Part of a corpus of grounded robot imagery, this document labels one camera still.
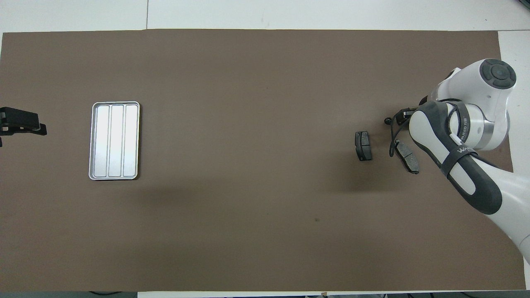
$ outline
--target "white tile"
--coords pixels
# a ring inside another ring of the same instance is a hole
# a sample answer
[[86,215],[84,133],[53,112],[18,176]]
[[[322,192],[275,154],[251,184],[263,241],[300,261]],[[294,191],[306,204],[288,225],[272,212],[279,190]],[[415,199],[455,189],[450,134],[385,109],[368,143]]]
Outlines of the white tile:
[[[530,176],[530,31],[499,32],[502,60],[517,74],[517,85],[508,100],[510,150],[514,172]],[[530,265],[525,262],[526,288],[530,290]]]
[[147,0],[1,0],[0,33],[141,30],[146,16]]
[[148,28],[521,30],[530,11],[497,0],[149,0]]

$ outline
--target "brown mat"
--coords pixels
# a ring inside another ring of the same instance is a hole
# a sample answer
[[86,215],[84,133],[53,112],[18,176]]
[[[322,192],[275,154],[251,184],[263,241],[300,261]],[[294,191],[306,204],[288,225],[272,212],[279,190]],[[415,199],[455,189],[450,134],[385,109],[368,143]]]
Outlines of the brown mat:
[[[3,138],[0,291],[523,289],[406,132],[421,173],[387,155],[385,117],[486,57],[496,32],[4,34],[1,106],[49,134]],[[130,100],[140,177],[92,181],[92,104]],[[484,156],[511,169],[508,144]]]

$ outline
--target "black velcro strap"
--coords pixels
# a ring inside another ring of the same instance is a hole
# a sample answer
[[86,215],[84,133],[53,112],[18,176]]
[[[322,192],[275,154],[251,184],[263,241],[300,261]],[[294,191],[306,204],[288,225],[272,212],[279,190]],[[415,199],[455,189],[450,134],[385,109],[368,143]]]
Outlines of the black velcro strap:
[[465,143],[467,137],[469,136],[469,112],[467,111],[467,107],[465,106],[464,102],[455,101],[454,104],[456,105],[456,113],[458,114],[460,121],[457,136],[460,138],[460,140],[462,140],[462,143]]
[[455,166],[456,162],[462,157],[471,153],[476,153],[476,151],[473,150],[473,148],[469,148],[466,144],[462,144],[453,148],[445,158],[444,162],[441,164],[441,172],[447,177],[449,172],[451,172],[451,169]]

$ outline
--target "rectangular tray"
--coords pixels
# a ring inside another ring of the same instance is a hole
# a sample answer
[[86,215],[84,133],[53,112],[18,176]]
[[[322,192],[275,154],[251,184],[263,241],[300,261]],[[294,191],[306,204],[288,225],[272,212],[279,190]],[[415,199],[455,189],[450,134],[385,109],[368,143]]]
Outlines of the rectangular tray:
[[92,106],[89,177],[131,180],[138,175],[140,104],[96,102]]

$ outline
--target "brown board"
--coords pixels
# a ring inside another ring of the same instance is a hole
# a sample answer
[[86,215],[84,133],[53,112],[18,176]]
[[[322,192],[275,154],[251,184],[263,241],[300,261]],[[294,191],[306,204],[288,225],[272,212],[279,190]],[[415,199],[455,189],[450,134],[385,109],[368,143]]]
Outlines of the brown board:
[[[383,123],[488,57],[496,32],[6,33],[0,106],[48,135],[3,138],[0,291],[523,289],[508,237]],[[139,178],[90,180],[92,105],[132,100]],[[507,143],[483,156],[511,170]]]

